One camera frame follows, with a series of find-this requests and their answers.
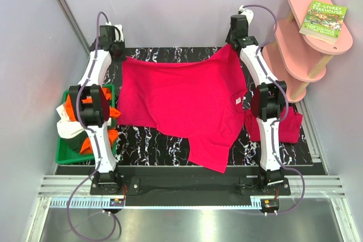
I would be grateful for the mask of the magenta t-shirt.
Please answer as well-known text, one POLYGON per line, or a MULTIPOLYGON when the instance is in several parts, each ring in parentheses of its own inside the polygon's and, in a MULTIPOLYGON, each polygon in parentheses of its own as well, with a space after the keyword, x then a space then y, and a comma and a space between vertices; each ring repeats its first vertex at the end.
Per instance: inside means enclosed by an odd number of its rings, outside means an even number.
POLYGON ((189 161, 224 173, 244 123, 247 92, 240 58, 225 45, 210 58, 153 63, 127 58, 119 125, 155 128, 189 142, 189 161))

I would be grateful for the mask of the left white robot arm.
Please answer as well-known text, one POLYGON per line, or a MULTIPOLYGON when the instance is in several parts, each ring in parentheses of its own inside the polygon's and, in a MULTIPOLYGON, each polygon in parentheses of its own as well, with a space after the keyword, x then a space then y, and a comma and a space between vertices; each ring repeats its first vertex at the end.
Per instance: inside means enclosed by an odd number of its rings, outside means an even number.
POLYGON ((116 159, 109 142, 107 122, 110 106, 102 90, 112 61, 124 57, 125 40, 121 24, 98 27, 86 71, 76 86, 69 87, 69 97, 76 121, 85 129, 95 159, 91 194, 117 194, 123 186, 116 159))

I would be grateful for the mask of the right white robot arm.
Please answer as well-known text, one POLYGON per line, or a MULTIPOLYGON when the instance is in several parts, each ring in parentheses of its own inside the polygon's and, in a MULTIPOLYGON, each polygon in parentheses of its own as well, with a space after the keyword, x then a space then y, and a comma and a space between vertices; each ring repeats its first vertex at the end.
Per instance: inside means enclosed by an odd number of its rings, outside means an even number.
POLYGON ((226 42, 235 50, 254 80, 255 90, 250 110, 260 133, 260 173, 257 187, 271 194, 284 182, 279 155, 278 130, 287 112, 286 83, 279 81, 265 62, 257 40, 248 34, 248 17, 242 12, 231 16, 226 42))

